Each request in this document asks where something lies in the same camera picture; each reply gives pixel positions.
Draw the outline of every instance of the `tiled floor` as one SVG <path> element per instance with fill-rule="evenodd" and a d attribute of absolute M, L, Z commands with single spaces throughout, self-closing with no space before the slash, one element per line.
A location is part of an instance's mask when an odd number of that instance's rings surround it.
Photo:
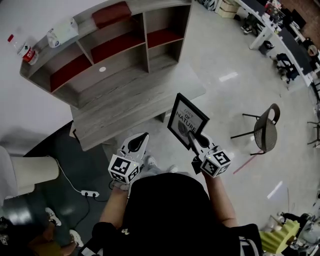
<path fill-rule="evenodd" d="M 240 23 L 221 18 L 194 2 L 189 21 L 182 60 L 188 62 L 206 87 L 206 94 L 192 102 L 210 121 L 204 132 L 233 156 L 232 165 L 223 176 L 227 192 L 235 207 L 238 221 L 245 225 L 263 225 L 270 214 L 290 210 L 302 214 L 312 210 L 320 177 L 320 151 L 307 146 L 316 136 L 307 121 L 315 120 L 312 96 L 305 86 L 289 93 L 272 61 L 248 45 L 253 35 L 245 36 Z M 276 48 L 281 45 L 271 38 Z M 237 76 L 221 82 L 219 78 L 230 73 Z M 299 77 L 292 85 L 299 86 Z M 259 155 L 233 174 L 250 159 L 249 153 L 259 149 L 250 136 L 230 140 L 230 136 L 252 131 L 255 119 L 242 113 L 261 115 L 272 103 L 278 104 L 281 116 L 277 127 L 278 140 L 271 152 Z M 121 143 L 127 135 L 150 133 L 148 151 L 161 168 L 176 164 L 182 171 L 193 174 L 188 152 L 167 129 L 167 123 L 150 120 L 119 136 Z M 204 184 L 201 175 L 196 177 Z M 277 192 L 267 196 L 280 183 Z"/>

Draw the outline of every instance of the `electrical cable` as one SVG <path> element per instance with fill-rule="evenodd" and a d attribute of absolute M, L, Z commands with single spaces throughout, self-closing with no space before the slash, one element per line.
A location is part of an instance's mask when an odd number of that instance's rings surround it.
<path fill-rule="evenodd" d="M 90 213 L 90 203 L 88 200 L 88 195 L 85 195 L 85 199 L 86 202 L 88 203 L 88 211 L 86 212 L 86 214 L 75 224 L 74 228 L 71 228 L 72 230 L 75 230 L 77 228 L 77 226 L 88 216 L 88 214 Z"/>
<path fill-rule="evenodd" d="M 112 182 L 113 182 L 113 180 L 111 180 L 111 181 L 109 182 L 109 185 L 108 185 L 108 186 L 109 186 L 109 189 L 111 189 L 111 190 L 113 189 L 113 186 L 111 187 Z M 96 196 L 93 195 L 93 200 L 96 201 L 96 202 L 107 202 L 109 199 L 107 199 L 107 200 L 97 200 L 97 199 L 96 199 Z"/>
<path fill-rule="evenodd" d="M 81 194 L 81 191 L 77 190 L 77 189 L 74 187 L 74 185 L 72 185 L 70 179 L 67 177 L 67 175 L 65 174 L 64 170 L 61 168 L 61 165 L 60 165 L 59 161 L 58 161 L 57 159 L 54 159 L 54 160 L 55 160 L 56 163 L 58 164 L 58 166 L 59 166 L 60 170 L 62 171 L 64 177 L 65 177 L 65 178 L 67 179 L 67 181 L 70 183 L 71 187 L 72 187 L 75 191 L 77 191 L 78 193 Z"/>
<path fill-rule="evenodd" d="M 108 200 L 97 200 L 96 197 L 94 196 L 93 200 L 96 201 L 96 202 L 108 202 L 109 199 Z"/>

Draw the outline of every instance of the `white box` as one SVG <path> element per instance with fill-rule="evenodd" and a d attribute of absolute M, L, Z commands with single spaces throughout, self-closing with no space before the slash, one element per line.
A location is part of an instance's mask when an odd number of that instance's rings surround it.
<path fill-rule="evenodd" d="M 140 173 L 140 165 L 138 162 L 113 154 L 108 171 L 113 179 L 129 184 Z"/>
<path fill-rule="evenodd" d="M 223 174 L 231 164 L 225 150 L 217 151 L 205 156 L 201 169 L 213 178 Z"/>

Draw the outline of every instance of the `white bag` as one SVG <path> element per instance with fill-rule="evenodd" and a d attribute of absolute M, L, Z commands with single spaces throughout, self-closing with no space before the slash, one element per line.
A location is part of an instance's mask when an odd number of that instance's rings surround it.
<path fill-rule="evenodd" d="M 51 28 L 46 34 L 46 37 L 48 39 L 49 46 L 51 48 L 56 48 L 78 35 L 78 25 L 74 18 L 69 17 Z"/>

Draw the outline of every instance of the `chair leg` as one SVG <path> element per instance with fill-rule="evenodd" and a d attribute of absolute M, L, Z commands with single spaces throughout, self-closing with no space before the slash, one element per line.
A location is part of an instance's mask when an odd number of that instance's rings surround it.
<path fill-rule="evenodd" d="M 316 139 L 316 140 L 314 140 L 314 141 L 311 141 L 310 143 L 308 143 L 307 145 L 310 145 L 310 144 L 313 144 L 313 143 L 316 143 L 316 142 L 318 142 L 319 140 L 318 139 Z"/>
<path fill-rule="evenodd" d="M 264 155 L 266 152 L 263 153 L 254 153 L 254 154 L 250 154 L 250 156 L 255 156 L 255 155 Z"/>
<path fill-rule="evenodd" d="M 243 133 L 243 134 L 240 134 L 240 135 L 237 135 L 237 136 L 232 136 L 232 137 L 230 137 L 230 139 L 246 136 L 246 135 L 253 134 L 253 133 L 254 133 L 254 131 Z"/>
<path fill-rule="evenodd" d="M 260 118 L 260 116 L 258 115 L 253 115 L 253 114 L 242 114 L 243 116 L 247 116 L 247 117 L 253 117 L 253 118 Z"/>

